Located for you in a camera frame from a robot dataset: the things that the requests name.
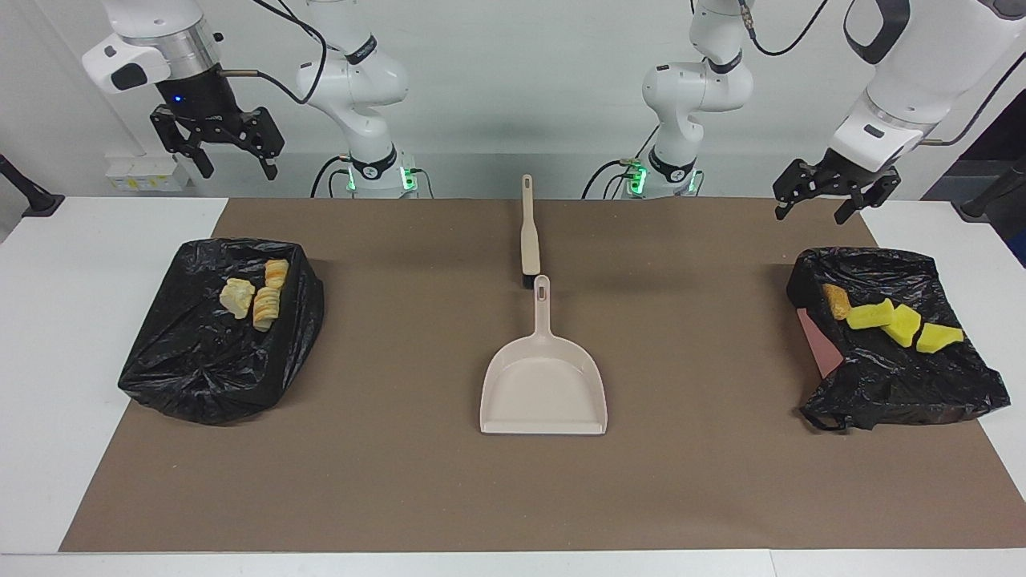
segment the white wall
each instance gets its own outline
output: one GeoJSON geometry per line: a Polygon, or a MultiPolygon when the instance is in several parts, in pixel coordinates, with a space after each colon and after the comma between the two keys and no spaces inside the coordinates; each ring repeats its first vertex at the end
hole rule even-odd
{"type": "MultiPolygon", "coordinates": [[[[303,2],[288,3],[308,13],[303,2]]],[[[787,56],[746,49],[757,83],[751,103],[735,113],[704,115],[704,194],[768,195],[792,158],[819,159],[872,76],[844,43],[847,3],[831,2],[787,56]]],[[[297,65],[318,53],[302,31],[248,0],[200,4],[227,37],[227,67],[259,67],[291,84],[297,65]]],[[[789,42],[818,4],[760,2],[754,11],[763,44],[789,42]]],[[[640,93],[646,69],[698,60],[682,0],[366,0],[363,8],[383,48],[410,71],[409,99],[384,113],[444,196],[514,195],[515,180],[505,180],[527,170],[546,175],[538,187],[548,196],[579,195],[594,166],[633,154],[655,125],[640,93]]],[[[111,192],[103,182],[105,154],[130,152],[135,143],[162,152],[148,120],[159,101],[153,88],[103,97],[77,68],[78,54],[109,34],[98,0],[0,0],[0,149],[24,170],[70,194],[105,194],[111,192]]],[[[1024,48],[1026,38],[1014,52],[1024,48]]],[[[1013,60],[1010,52],[936,134],[957,132],[1013,60]]],[[[233,82],[243,108],[268,106],[278,121],[287,141],[282,176],[264,182],[255,161],[210,147],[220,151],[219,170],[196,193],[304,194],[318,160],[345,149],[338,129],[267,83],[233,82]]],[[[976,132],[1024,85],[1026,68],[976,132]]],[[[908,155],[899,163],[905,184],[898,196],[921,196],[971,142],[908,155]]]]}

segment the black stand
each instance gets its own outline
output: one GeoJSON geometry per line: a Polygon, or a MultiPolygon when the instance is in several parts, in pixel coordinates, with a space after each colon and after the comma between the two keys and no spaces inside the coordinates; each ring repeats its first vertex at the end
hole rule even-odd
{"type": "Polygon", "coordinates": [[[0,174],[14,185],[29,200],[29,208],[22,213],[23,217],[49,217],[64,202],[63,194],[50,194],[43,187],[29,180],[7,158],[0,154],[0,174]]]}
{"type": "Polygon", "coordinates": [[[986,223],[987,205],[998,198],[1015,192],[1016,189],[1026,185],[1026,156],[1023,156],[1012,165],[994,184],[983,191],[969,202],[957,204],[952,203],[958,216],[968,223],[986,223]]]}

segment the dustpan handle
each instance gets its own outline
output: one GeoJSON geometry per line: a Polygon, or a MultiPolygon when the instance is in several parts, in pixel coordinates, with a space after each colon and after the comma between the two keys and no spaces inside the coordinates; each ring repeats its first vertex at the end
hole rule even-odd
{"type": "Polygon", "coordinates": [[[535,278],[535,334],[552,336],[552,324],[549,321],[550,305],[552,303],[552,283],[549,277],[540,274],[535,278]]]}

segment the food scrap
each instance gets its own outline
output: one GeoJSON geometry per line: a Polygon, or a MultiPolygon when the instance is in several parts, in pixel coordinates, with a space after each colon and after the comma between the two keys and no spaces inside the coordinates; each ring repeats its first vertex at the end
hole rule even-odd
{"type": "Polygon", "coordinates": [[[249,303],[255,292],[256,288],[248,280],[229,278],[221,290],[221,305],[241,320],[249,314],[249,303]]]}
{"type": "Polygon", "coordinates": [[[268,261],[264,265],[264,284],[271,288],[280,290],[285,285],[285,275],[288,274],[288,261],[274,260],[268,261]]]}
{"type": "Polygon", "coordinates": [[[834,315],[834,320],[844,320],[852,312],[852,302],[847,298],[847,291],[836,284],[825,283],[823,294],[830,303],[830,312],[834,315]]]}
{"type": "Polygon", "coordinates": [[[964,341],[965,333],[961,329],[928,322],[922,328],[922,335],[919,335],[919,341],[915,343],[915,350],[932,354],[948,345],[964,341]]]}
{"type": "Polygon", "coordinates": [[[253,329],[261,333],[271,330],[271,324],[278,318],[281,306],[281,292],[271,286],[265,286],[256,292],[253,301],[253,329]]]}
{"type": "Polygon", "coordinates": [[[847,325],[856,331],[883,326],[895,321],[895,305],[891,299],[883,299],[876,305],[854,307],[847,313],[847,325]]]}
{"type": "Polygon", "coordinates": [[[895,309],[894,322],[884,324],[880,329],[890,335],[896,343],[907,349],[912,346],[912,340],[915,339],[915,334],[919,332],[921,324],[922,316],[919,313],[909,306],[898,305],[898,308],[895,309]]]}

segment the white table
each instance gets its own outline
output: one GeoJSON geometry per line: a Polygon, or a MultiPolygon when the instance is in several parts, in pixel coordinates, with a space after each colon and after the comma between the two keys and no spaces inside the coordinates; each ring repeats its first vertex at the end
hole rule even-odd
{"type": "MultiPolygon", "coordinates": [[[[224,199],[69,198],[0,244],[0,576],[530,575],[1019,576],[1026,549],[451,554],[57,554],[128,403],[112,383],[185,241],[209,237],[224,199]]],[[[865,214],[881,246],[930,255],[1014,407],[981,422],[1026,494],[1026,270],[947,204],[865,214]]]]}

